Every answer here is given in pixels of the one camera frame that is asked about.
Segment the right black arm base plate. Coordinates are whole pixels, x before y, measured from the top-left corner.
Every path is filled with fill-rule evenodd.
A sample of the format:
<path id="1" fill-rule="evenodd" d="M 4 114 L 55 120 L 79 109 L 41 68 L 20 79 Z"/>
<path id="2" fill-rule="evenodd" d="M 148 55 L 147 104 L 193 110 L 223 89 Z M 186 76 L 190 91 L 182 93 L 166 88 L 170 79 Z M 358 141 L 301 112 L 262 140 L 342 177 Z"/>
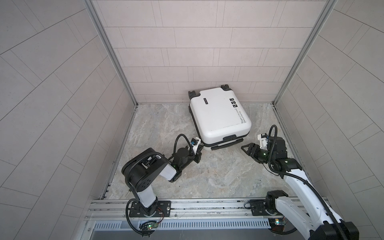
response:
<path id="1" fill-rule="evenodd" d="M 244 208 L 251 210 L 253 216 L 282 216 L 276 209 L 276 204 L 273 200 L 249 200 L 244 204 Z"/>

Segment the left aluminium corner post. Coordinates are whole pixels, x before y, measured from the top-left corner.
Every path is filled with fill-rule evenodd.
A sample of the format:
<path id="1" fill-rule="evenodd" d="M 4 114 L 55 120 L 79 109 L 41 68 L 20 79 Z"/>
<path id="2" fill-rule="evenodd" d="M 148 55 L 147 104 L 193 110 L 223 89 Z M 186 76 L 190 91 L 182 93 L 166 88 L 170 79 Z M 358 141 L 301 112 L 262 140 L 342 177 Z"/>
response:
<path id="1" fill-rule="evenodd" d="M 110 40 L 108 39 L 105 28 L 102 25 L 101 19 L 99 18 L 98 14 L 97 14 L 97 11 L 96 11 L 96 8 L 95 8 L 93 2 L 90 0 L 84 0 L 84 5 L 85 5 L 87 12 L 90 15 L 90 18 L 91 18 L 91 20 L 92 20 L 92 22 L 96 28 L 96 31 L 99 34 L 101 42 L 102 42 L 103 46 L 105 47 L 115 70 L 117 71 L 117 74 L 119 75 L 120 79 L 122 80 L 123 85 L 125 86 L 125 89 L 127 90 L 131 100 L 134 103 L 135 108 L 137 108 L 138 102 L 134 96 L 134 93 L 133 93 L 131 87 L 129 86 L 127 78 L 126 78 L 126 76 L 123 72 L 123 69 L 119 63 L 117 55 L 116 55 L 116 53 L 115 53 L 115 51 L 114 51 L 114 49 L 110 43 Z"/>

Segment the left small circuit board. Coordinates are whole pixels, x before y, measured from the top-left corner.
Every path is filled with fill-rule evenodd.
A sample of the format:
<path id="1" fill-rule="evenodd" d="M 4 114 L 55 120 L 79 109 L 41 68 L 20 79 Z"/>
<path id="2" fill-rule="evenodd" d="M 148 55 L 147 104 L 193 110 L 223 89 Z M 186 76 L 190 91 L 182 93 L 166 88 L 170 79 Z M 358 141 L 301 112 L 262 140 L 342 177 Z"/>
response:
<path id="1" fill-rule="evenodd" d="M 140 230 L 143 232 L 154 231 L 159 226 L 157 221 L 148 221 L 140 225 Z"/>

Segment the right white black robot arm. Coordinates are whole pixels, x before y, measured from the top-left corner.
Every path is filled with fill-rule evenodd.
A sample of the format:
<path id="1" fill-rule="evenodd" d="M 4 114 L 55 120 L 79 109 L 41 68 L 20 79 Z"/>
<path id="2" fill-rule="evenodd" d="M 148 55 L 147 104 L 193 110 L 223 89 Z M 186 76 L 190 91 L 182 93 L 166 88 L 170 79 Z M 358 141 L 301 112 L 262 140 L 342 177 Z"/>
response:
<path id="1" fill-rule="evenodd" d="M 250 143 L 241 149 L 255 162 L 268 166 L 273 174 L 285 180 L 305 209 L 299 209 L 284 191 L 276 190 L 266 195 L 266 212 L 282 214 L 307 240 L 359 239 L 358 228 L 352 222 L 344 221 L 329 206 L 299 162 L 288 157 L 286 142 L 277 134 L 277 126 L 272 125 L 268 133 L 258 135 L 259 144 Z"/>

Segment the small circuit board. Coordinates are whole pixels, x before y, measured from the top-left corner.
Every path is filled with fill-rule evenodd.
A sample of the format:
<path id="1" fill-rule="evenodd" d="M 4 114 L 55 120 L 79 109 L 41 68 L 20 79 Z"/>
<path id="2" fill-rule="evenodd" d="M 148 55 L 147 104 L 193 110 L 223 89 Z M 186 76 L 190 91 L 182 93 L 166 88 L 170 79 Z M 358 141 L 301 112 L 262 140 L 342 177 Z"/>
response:
<path id="1" fill-rule="evenodd" d="M 154 231 L 159 226 L 157 221 L 148 221 L 140 225 L 140 230 L 143 232 Z"/>
<path id="2" fill-rule="evenodd" d="M 287 225 L 287 221 L 284 218 L 270 218 L 270 231 L 274 231 L 277 233 L 282 233 L 285 231 L 285 227 Z"/>

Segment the right aluminium corner post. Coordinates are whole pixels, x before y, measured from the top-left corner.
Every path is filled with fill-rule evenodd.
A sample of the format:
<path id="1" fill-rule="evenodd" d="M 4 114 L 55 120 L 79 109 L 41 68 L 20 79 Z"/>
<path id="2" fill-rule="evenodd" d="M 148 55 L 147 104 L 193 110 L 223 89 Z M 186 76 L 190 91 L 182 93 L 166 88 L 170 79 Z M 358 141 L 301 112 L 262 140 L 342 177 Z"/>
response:
<path id="1" fill-rule="evenodd" d="M 338 0 L 326 1 L 322 11 L 320 12 L 319 17 L 317 18 L 310 34 L 308 35 L 308 37 L 305 41 L 304 46 L 302 47 L 301 51 L 299 52 L 293 66 L 291 67 L 291 70 L 289 71 L 285 81 L 282 84 L 281 89 L 279 90 L 276 98 L 273 101 L 274 106 L 276 106 L 279 103 L 279 101 L 281 100 L 282 96 L 284 95 L 290 82 L 292 81 L 297 70 L 299 69 L 300 65 L 302 64 L 304 58 L 308 54 L 312 45 L 314 44 L 317 36 L 319 35 L 321 29 L 323 28 L 324 24 L 326 23 L 327 19 L 329 18 L 329 15 L 331 14 L 331 12 L 334 9 L 337 2 L 338 2 Z"/>

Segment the aluminium mounting rail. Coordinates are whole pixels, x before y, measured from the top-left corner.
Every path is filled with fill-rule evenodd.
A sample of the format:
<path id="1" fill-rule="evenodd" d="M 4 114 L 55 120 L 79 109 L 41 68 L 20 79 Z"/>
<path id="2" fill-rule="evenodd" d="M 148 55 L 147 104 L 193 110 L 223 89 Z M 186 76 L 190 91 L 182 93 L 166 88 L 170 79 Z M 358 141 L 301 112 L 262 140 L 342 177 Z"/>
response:
<path id="1" fill-rule="evenodd" d="M 169 199 L 169 217 L 164 217 L 157 230 L 226 230 L 226 229 L 270 229 L 270 218 L 284 216 L 253 216 L 244 208 L 249 200 L 264 198 L 229 199 Z M 91 203 L 85 220 L 89 229 L 130 230 L 125 217 L 127 200 L 105 200 Z"/>

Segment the right small circuit board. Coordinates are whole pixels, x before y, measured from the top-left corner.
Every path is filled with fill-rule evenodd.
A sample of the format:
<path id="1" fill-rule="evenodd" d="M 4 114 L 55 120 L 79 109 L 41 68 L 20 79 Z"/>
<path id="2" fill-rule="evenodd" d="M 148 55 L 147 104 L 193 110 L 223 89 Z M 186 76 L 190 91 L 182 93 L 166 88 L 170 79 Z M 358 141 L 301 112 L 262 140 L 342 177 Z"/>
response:
<path id="1" fill-rule="evenodd" d="M 285 227 L 287 225 L 287 221 L 284 218 L 270 218 L 270 231 L 274 231 L 277 233 L 282 233 L 285 231 Z"/>

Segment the black suitcase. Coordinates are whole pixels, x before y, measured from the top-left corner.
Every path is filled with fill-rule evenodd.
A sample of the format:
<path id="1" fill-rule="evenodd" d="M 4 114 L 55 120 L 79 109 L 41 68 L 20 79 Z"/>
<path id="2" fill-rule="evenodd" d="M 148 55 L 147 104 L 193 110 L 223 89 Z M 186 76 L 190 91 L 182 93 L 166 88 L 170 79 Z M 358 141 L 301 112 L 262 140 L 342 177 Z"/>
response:
<path id="1" fill-rule="evenodd" d="M 250 133 L 252 122 L 229 85 L 188 95 L 189 111 L 205 150 L 233 146 Z"/>

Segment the aluminium corner post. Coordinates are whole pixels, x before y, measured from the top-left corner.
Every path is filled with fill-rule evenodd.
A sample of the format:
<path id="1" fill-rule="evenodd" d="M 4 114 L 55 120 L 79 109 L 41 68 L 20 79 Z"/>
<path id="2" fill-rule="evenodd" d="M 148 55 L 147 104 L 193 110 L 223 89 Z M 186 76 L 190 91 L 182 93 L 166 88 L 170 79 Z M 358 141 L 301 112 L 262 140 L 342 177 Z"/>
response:
<path id="1" fill-rule="evenodd" d="M 87 12 L 90 15 L 90 18 L 91 18 L 91 20 L 92 20 L 92 22 L 96 28 L 96 31 L 99 34 L 101 42 L 102 42 L 103 46 L 105 47 L 115 70 L 117 71 L 117 74 L 119 75 L 120 79 L 122 80 L 123 85 L 125 86 L 125 89 L 127 90 L 131 100 L 134 103 L 135 108 L 137 108 L 138 102 L 134 96 L 134 93 L 133 93 L 131 87 L 129 86 L 127 78 L 126 78 L 126 76 L 123 72 L 123 69 L 119 63 L 117 55 L 116 55 L 116 53 L 115 53 L 115 51 L 114 51 L 114 49 L 110 43 L 110 40 L 108 39 L 105 28 L 102 25 L 101 19 L 99 18 L 98 14 L 97 14 L 97 11 L 96 11 L 96 8 L 95 8 L 93 2 L 90 0 L 84 0 L 84 5 L 85 5 Z"/>
<path id="2" fill-rule="evenodd" d="M 299 52 L 293 66 L 291 67 L 291 70 L 289 71 L 285 81 L 282 84 L 281 89 L 279 90 L 276 98 L 273 101 L 274 106 L 276 106 L 279 103 L 279 101 L 281 100 L 282 96 L 284 95 L 290 82 L 292 81 L 297 70 L 299 69 L 300 65 L 302 64 L 304 58 L 308 54 L 312 45 L 314 44 L 317 36 L 319 35 L 321 29 L 323 28 L 324 24 L 326 23 L 327 19 L 329 18 L 329 15 L 331 14 L 331 12 L 334 9 L 337 2 L 338 2 L 338 0 L 326 1 L 322 11 L 320 12 L 319 17 L 317 18 L 310 34 L 308 35 L 308 37 L 305 41 L 304 46 L 302 47 L 301 51 Z"/>

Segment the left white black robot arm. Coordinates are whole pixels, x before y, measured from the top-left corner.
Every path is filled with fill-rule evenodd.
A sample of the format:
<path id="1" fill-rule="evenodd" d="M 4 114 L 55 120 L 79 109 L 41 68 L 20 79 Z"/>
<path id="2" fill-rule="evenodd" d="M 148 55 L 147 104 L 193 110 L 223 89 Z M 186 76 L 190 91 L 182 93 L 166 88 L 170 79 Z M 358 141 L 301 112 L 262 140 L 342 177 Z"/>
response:
<path id="1" fill-rule="evenodd" d="M 158 200 L 152 182 L 158 176 L 171 183 L 178 180 L 191 162 L 200 162 L 203 147 L 200 138 L 189 140 L 186 135 L 179 134 L 170 158 L 148 148 L 122 167 L 125 183 L 134 195 L 125 209 L 125 217 L 134 232 L 149 237 L 164 217 L 170 216 L 171 202 Z"/>

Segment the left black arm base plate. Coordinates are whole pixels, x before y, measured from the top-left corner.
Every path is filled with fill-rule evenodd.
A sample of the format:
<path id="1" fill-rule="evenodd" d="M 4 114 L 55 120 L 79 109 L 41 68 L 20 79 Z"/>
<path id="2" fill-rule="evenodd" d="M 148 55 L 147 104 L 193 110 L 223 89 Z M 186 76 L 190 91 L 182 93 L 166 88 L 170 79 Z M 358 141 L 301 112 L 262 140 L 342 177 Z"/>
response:
<path id="1" fill-rule="evenodd" d="M 139 201 L 134 200 L 129 207 L 130 218 L 155 218 L 169 217 L 171 211 L 171 201 L 155 201 L 148 208 L 145 208 Z"/>

